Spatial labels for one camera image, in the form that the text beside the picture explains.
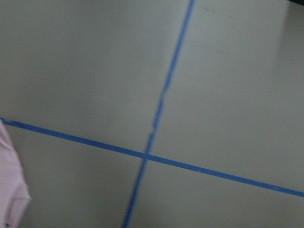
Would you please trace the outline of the pink Snoopy t-shirt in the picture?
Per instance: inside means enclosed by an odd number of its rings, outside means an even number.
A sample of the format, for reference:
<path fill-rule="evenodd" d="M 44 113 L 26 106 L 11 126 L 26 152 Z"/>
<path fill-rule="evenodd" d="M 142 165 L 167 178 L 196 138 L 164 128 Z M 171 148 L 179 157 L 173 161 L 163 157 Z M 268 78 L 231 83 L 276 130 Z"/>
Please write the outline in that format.
<path fill-rule="evenodd" d="M 23 167 L 3 122 L 0 123 L 0 226 L 17 228 L 31 201 Z"/>

